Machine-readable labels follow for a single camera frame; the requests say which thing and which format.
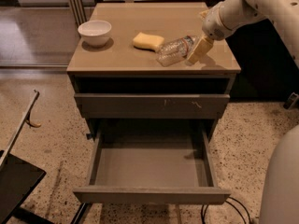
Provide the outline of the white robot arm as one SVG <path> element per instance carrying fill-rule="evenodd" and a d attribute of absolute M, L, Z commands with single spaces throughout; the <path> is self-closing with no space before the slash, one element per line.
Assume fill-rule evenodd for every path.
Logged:
<path fill-rule="evenodd" d="M 238 28 L 270 20 L 299 66 L 299 0 L 225 0 L 204 14 L 203 35 L 187 56 L 196 63 L 213 42 Z M 258 224 L 299 224 L 299 125 L 283 135 L 270 158 Z"/>

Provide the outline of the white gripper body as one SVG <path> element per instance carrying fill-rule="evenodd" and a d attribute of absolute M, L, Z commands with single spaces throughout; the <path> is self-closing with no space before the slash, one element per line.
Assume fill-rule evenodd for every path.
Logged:
<path fill-rule="evenodd" d="M 208 14 L 203 19 L 202 30 L 205 35 L 213 40 L 223 40 L 231 36 L 234 31 L 227 28 L 221 20 L 222 3 L 208 10 Z"/>

